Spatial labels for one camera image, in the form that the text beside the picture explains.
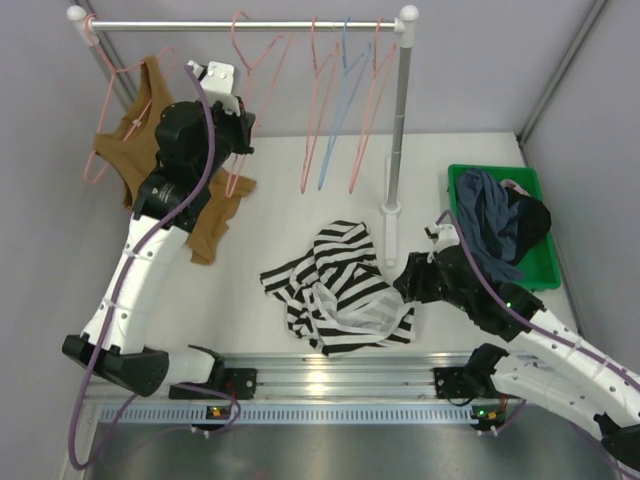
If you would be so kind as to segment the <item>black white striped tank top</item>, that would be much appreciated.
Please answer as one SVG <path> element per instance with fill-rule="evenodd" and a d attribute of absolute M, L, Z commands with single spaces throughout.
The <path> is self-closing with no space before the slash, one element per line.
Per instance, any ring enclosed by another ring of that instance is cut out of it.
<path fill-rule="evenodd" d="M 415 309 L 383 277 L 364 222 L 328 224 L 304 255 L 259 280 L 284 305 L 288 332 L 327 358 L 415 339 Z"/>

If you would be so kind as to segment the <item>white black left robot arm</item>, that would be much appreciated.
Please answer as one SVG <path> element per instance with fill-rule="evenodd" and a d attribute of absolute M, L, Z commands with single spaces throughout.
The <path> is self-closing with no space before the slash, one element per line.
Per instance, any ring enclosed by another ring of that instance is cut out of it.
<path fill-rule="evenodd" d="M 149 397 L 190 383 L 205 397 L 225 388 L 220 356 L 190 345 L 147 346 L 147 327 L 164 278 L 212 197 L 208 184 L 232 154 L 250 154 L 254 114 L 221 102 L 181 101 L 164 109 L 155 131 L 156 164 L 138 189 L 128 236 L 103 299 L 63 354 L 113 384 Z"/>

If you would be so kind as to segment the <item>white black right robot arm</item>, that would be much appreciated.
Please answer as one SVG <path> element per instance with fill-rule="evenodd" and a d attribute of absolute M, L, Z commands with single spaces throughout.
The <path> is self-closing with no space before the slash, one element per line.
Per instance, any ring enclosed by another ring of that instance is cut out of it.
<path fill-rule="evenodd" d="M 506 343 L 477 347 L 465 367 L 478 397 L 519 397 L 595 438 L 617 462 L 639 468 L 639 376 L 568 328 L 535 295 L 487 281 L 459 246 L 413 252 L 394 281 L 403 299 L 446 302 Z"/>

